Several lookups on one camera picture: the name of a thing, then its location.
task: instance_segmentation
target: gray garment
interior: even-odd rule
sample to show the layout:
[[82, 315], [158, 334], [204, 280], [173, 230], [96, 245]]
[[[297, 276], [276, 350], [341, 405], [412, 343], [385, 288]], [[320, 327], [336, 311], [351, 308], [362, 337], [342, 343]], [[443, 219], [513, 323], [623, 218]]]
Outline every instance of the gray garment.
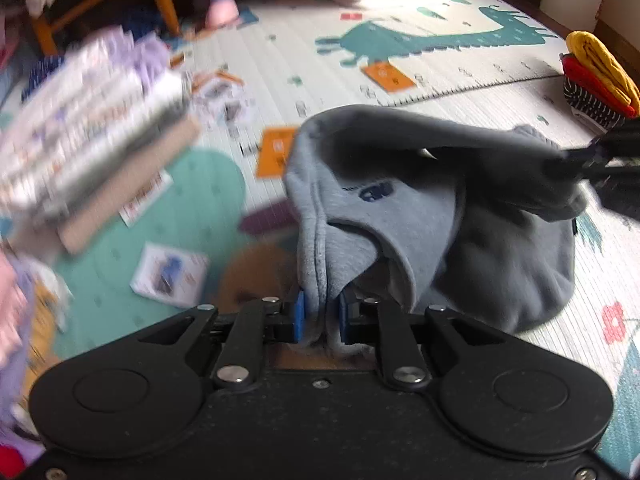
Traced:
[[444, 302], [508, 332], [555, 315], [573, 292], [570, 219], [586, 206], [576, 182], [543, 172], [562, 157], [530, 126], [361, 105], [306, 121], [285, 174], [301, 231], [303, 342], [326, 333], [339, 346], [335, 299], [376, 262], [388, 281], [369, 281], [407, 310]]

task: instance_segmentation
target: foot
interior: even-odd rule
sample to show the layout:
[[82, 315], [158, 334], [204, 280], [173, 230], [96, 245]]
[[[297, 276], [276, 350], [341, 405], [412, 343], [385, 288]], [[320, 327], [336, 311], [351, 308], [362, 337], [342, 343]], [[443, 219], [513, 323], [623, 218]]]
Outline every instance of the foot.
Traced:
[[205, 27], [208, 29], [220, 28], [231, 23], [238, 17], [238, 6], [234, 0], [220, 0], [213, 2], [207, 11]]

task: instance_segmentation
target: orange wooden frame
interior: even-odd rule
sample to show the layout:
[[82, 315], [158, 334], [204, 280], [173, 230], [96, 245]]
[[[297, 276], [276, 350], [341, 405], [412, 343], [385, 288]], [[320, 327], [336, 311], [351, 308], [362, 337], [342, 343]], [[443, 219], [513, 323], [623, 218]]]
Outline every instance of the orange wooden frame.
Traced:
[[[56, 46], [56, 42], [53, 40], [53, 34], [66, 27], [73, 20], [76, 20], [79, 16], [82, 16], [89, 9], [93, 9], [103, 1], [104, 0], [83, 0], [53, 23], [49, 23], [44, 16], [32, 18], [31, 25], [33, 26], [33, 31], [43, 53], [46, 56], [55, 56], [58, 53], [58, 48]], [[178, 22], [178, 16], [175, 13], [174, 1], [155, 1], [169, 32], [174, 36], [178, 36], [180, 34], [180, 24]]]

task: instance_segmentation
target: clothing logo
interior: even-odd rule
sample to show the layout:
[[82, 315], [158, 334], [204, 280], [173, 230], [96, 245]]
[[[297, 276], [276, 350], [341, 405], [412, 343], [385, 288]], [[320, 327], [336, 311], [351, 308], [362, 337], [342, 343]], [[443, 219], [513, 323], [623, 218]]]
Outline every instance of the clothing logo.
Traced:
[[384, 182], [379, 182], [373, 186], [366, 187], [358, 194], [358, 196], [365, 202], [375, 202], [385, 196], [391, 195], [393, 192], [394, 187], [391, 184], [391, 181], [385, 180]]

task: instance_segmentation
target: yellow folded cloth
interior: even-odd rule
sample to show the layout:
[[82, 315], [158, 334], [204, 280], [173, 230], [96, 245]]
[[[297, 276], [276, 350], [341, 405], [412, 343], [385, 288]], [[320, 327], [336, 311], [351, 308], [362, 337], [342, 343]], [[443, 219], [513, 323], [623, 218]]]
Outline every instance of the yellow folded cloth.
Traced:
[[640, 115], [640, 92], [607, 47], [590, 32], [576, 30], [566, 37], [566, 46], [577, 60], [623, 105], [631, 105]]

